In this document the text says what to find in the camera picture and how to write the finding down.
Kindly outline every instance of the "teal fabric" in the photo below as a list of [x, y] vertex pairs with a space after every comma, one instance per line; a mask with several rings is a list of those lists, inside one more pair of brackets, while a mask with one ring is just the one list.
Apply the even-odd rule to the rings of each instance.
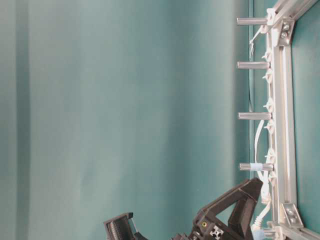
[[320, 2], [296, 23], [292, 73], [298, 208], [304, 225], [320, 233]]
[[6, 240], [105, 239], [102, 222], [127, 211], [169, 239], [248, 176], [247, 0], [14, 3], [1, 15]]
[[0, 7], [0, 238], [14, 240], [17, 209], [15, 2]]

